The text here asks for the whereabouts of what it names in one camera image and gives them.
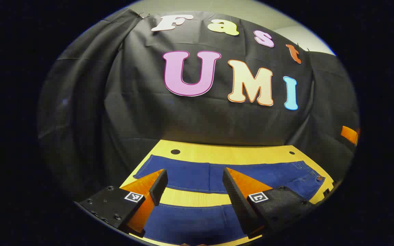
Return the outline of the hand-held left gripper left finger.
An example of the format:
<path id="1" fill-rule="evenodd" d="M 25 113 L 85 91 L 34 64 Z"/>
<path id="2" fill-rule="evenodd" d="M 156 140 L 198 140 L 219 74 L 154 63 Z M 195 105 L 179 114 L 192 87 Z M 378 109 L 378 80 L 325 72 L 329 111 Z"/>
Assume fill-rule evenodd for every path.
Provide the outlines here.
<path id="1" fill-rule="evenodd" d="M 160 169 L 123 187 L 107 186 L 78 204 L 119 231 L 144 236 L 167 184 L 167 171 Z"/>

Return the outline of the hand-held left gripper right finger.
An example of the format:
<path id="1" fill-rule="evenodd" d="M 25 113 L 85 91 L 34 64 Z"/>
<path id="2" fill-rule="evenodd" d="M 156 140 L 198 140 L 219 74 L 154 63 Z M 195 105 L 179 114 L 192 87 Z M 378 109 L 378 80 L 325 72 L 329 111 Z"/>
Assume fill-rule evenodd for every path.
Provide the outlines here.
<path id="1" fill-rule="evenodd" d="M 272 188 L 231 168 L 223 170 L 223 184 L 248 238 L 276 234 L 315 209 L 286 186 Z"/>

